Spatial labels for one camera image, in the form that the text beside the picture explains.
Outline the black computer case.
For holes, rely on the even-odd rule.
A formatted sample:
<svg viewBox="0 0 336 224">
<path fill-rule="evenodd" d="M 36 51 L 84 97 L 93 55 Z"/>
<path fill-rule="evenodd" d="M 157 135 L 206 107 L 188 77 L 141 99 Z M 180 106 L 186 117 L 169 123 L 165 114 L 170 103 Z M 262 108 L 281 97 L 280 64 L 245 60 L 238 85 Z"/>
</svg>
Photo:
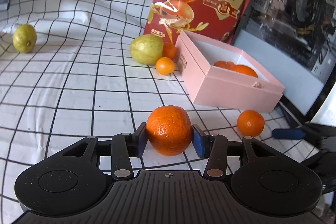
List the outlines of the black computer case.
<svg viewBox="0 0 336 224">
<path fill-rule="evenodd" d="M 251 0 L 234 45 L 284 85 L 291 122 L 335 125 L 335 0 Z"/>
</svg>

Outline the orange mandarin behind guava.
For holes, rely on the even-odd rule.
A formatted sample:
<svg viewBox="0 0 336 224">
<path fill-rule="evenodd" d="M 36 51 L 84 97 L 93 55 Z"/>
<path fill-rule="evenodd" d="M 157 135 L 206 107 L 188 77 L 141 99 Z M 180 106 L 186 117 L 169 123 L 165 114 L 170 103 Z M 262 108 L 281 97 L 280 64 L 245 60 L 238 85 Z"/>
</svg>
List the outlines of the orange mandarin behind guava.
<svg viewBox="0 0 336 224">
<path fill-rule="evenodd" d="M 163 44 L 163 50 L 162 50 L 163 57 L 167 57 L 171 60 L 174 60 L 176 55 L 177 55 L 177 49 L 174 44 L 172 43 Z"/>
</svg>

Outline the small mandarin in box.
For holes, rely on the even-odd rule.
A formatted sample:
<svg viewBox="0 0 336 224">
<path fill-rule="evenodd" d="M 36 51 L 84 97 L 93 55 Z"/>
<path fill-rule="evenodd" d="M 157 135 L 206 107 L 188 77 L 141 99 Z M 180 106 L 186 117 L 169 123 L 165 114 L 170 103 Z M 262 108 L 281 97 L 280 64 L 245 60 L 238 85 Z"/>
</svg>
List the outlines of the small mandarin in box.
<svg viewBox="0 0 336 224">
<path fill-rule="evenodd" d="M 219 68 L 223 68 L 223 69 L 231 70 L 235 66 L 235 63 L 233 63 L 231 61 L 219 60 L 219 61 L 214 63 L 214 66 L 219 67 Z"/>
</svg>

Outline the small orange mandarin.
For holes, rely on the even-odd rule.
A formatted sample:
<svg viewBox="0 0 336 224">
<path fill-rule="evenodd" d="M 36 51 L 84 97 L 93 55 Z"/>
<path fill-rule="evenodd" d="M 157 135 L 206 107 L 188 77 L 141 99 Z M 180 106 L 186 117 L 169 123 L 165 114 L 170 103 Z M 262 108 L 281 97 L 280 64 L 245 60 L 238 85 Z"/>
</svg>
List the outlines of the small orange mandarin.
<svg viewBox="0 0 336 224">
<path fill-rule="evenodd" d="M 237 128 L 243 136 L 256 137 L 264 130 L 265 121 L 261 114 L 253 110 L 242 112 L 237 121 Z"/>
</svg>

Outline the large orange mandarin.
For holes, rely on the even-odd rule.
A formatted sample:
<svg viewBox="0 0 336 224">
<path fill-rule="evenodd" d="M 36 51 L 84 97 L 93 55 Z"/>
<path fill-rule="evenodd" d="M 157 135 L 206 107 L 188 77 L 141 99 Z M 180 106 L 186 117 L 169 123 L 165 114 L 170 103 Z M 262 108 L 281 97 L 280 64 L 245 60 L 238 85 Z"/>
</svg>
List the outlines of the large orange mandarin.
<svg viewBox="0 0 336 224">
<path fill-rule="evenodd" d="M 193 128 L 183 108 L 174 105 L 161 106 L 149 115 L 146 134 L 158 153 L 163 156 L 177 156 L 192 141 Z"/>
</svg>

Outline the small orange kumquat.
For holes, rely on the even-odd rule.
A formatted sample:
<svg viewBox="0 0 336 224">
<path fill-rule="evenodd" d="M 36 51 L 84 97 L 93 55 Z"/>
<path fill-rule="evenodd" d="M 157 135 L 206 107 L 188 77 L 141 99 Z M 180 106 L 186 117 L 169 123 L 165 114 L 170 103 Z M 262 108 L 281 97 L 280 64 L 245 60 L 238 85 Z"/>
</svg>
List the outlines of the small orange kumquat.
<svg viewBox="0 0 336 224">
<path fill-rule="evenodd" d="M 168 57 L 161 57 L 157 60 L 155 68 L 159 74 L 167 76 L 174 71 L 175 64 Z"/>
</svg>

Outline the large yellow-green guava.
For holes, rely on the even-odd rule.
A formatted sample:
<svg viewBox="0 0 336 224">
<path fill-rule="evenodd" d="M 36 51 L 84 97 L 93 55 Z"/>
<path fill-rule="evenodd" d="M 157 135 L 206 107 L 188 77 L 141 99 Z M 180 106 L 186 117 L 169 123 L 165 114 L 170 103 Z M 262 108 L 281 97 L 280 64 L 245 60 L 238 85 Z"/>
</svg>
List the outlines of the large yellow-green guava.
<svg viewBox="0 0 336 224">
<path fill-rule="evenodd" d="M 146 34 L 135 38 L 129 47 L 131 57 L 143 65 L 155 65 L 162 57 L 163 40 Z"/>
</svg>

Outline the pink cardboard box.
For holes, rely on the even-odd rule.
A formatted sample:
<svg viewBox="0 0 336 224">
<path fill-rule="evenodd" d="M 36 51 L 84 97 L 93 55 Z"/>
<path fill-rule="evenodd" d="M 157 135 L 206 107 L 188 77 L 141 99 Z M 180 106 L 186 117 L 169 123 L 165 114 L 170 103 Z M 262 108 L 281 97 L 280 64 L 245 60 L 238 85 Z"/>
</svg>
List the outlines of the pink cardboard box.
<svg viewBox="0 0 336 224">
<path fill-rule="evenodd" d="M 175 46 L 177 66 L 194 104 L 267 113 L 282 97 L 283 84 L 239 48 L 184 31 L 178 35 Z M 217 61 L 246 65 L 257 77 L 216 67 Z"/>
</svg>

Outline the small yellow-green guava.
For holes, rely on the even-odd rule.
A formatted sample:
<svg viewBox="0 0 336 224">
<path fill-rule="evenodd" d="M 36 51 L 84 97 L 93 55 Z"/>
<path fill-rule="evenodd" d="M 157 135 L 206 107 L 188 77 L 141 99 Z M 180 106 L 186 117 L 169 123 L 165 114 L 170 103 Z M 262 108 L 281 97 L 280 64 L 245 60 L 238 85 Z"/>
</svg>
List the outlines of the small yellow-green guava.
<svg viewBox="0 0 336 224">
<path fill-rule="evenodd" d="M 37 33 L 30 24 L 19 26 L 13 34 L 13 46 L 20 53 L 29 53 L 37 42 Z"/>
</svg>

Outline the orange in pink box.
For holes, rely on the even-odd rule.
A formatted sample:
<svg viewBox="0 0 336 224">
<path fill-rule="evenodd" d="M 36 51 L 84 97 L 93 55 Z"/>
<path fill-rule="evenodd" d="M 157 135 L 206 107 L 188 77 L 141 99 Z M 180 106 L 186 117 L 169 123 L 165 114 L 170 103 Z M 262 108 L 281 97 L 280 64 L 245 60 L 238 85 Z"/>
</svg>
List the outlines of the orange in pink box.
<svg viewBox="0 0 336 224">
<path fill-rule="evenodd" d="M 230 70 L 234 71 L 234 72 L 237 72 L 237 73 L 241 73 L 241 74 L 244 74 L 244 75 L 248 75 L 248 76 L 251 76 L 251 77 L 258 78 L 257 73 L 252 68 L 250 68 L 249 66 L 246 66 L 246 65 L 234 65 L 234 66 L 231 67 Z"/>
</svg>

